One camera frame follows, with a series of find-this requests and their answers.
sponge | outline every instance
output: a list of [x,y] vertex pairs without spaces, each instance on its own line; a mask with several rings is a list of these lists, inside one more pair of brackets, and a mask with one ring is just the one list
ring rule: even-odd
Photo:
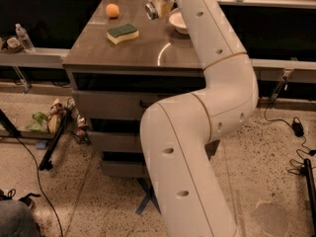
[[116,28],[110,28],[107,32],[108,39],[114,44],[125,40],[133,40],[139,36],[138,29],[132,24],[126,24]]

person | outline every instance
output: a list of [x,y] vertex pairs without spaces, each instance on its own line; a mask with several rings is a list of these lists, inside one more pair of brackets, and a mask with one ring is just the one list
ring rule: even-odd
[[0,190],[0,237],[40,237],[28,206]]

clear plastic bottle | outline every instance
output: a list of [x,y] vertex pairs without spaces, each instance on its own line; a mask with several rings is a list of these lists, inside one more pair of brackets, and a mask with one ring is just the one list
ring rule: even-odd
[[33,52],[36,50],[31,42],[27,30],[21,27],[20,24],[16,24],[16,34],[26,52]]

concrete floor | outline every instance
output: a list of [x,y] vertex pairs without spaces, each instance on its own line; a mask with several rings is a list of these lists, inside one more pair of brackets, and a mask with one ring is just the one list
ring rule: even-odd
[[[19,86],[0,83],[0,109],[20,130],[33,122],[33,113],[47,113],[55,98],[66,101],[71,94],[70,89],[46,86],[33,87],[28,94],[22,91]],[[284,122],[266,121],[264,111],[257,109],[242,128],[221,140],[211,158],[214,171],[243,237],[309,237],[314,229],[305,178],[286,171],[291,168],[290,159],[301,161],[296,150],[307,150],[303,139]],[[305,146],[316,149],[315,111],[315,102],[277,100],[267,116],[290,123],[299,117]],[[103,175],[101,154],[90,145],[78,144],[70,128],[51,157],[53,168],[39,172],[41,187],[60,218],[64,236],[167,236],[151,201],[140,215],[136,213],[145,198],[137,180]],[[23,141],[39,162],[44,151],[35,148],[35,140]],[[0,149],[0,189],[16,189],[14,198],[41,194],[30,153],[12,138],[0,139]],[[308,158],[316,164],[314,158]],[[44,196],[34,201],[32,212],[42,234],[60,236]]]

white robotic arm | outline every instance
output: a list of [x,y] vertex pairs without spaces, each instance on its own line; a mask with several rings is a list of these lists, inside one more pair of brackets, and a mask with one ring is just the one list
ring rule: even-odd
[[205,145],[239,128],[258,101],[246,50],[216,0],[176,0],[204,70],[205,89],[148,108],[140,137],[172,237],[240,236]]

